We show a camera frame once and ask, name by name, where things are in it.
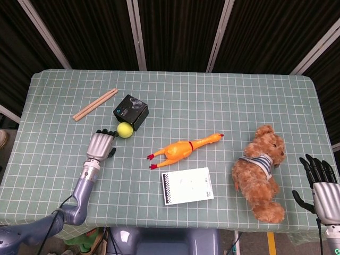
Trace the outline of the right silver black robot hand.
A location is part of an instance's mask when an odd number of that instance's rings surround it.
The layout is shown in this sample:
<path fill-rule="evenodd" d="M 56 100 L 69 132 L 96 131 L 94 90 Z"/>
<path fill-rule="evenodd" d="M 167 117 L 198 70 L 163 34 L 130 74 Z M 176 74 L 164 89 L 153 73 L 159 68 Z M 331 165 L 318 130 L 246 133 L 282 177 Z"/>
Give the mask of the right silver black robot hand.
<path fill-rule="evenodd" d="M 321 223 L 339 225 L 339 183 L 331 165 L 309 154 L 299 161 L 304 167 L 309 187 L 313 196 L 313 204 L 307 203 L 295 190 L 292 191 L 295 202 L 303 209 L 315 214 Z"/>

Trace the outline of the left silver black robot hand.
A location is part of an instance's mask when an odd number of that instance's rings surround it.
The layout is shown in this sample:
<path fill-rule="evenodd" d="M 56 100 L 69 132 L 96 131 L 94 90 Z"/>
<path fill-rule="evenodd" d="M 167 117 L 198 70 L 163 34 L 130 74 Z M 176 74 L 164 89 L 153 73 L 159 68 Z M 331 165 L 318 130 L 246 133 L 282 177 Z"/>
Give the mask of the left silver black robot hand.
<path fill-rule="evenodd" d="M 116 153 L 116 148 L 112 147 L 112 143 L 117 137 L 117 131 L 97 130 L 91 137 L 87 158 L 103 162 L 107 158 L 113 157 Z"/>

